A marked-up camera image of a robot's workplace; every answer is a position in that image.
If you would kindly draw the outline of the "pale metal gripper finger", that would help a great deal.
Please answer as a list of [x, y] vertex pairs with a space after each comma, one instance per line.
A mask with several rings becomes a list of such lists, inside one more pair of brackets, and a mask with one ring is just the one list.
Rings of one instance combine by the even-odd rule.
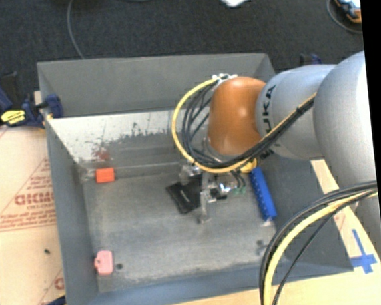
[[200, 210], [197, 218], [198, 224], [204, 224], [210, 220], [208, 204], [210, 203], [211, 198], [210, 189], [207, 183], [203, 182], [200, 190]]
[[179, 180], [183, 186], [190, 183], [193, 178], [199, 177], [201, 175], [201, 169], [197, 166], [191, 164], [181, 165], [181, 170], [179, 172]]

